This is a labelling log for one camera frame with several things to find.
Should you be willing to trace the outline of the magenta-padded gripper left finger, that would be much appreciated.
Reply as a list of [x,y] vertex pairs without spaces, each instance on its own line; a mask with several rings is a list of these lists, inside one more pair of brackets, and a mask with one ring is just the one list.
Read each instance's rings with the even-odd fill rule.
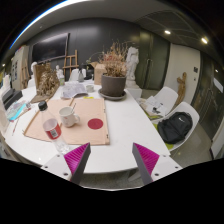
[[79,185],[90,153],[90,144],[86,143],[65,155],[56,154],[42,169]]

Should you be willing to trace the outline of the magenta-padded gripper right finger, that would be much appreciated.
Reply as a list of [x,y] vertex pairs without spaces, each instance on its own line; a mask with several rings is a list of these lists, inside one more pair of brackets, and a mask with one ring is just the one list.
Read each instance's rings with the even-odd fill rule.
[[182,169],[170,156],[159,155],[137,143],[133,144],[132,153],[144,185]]

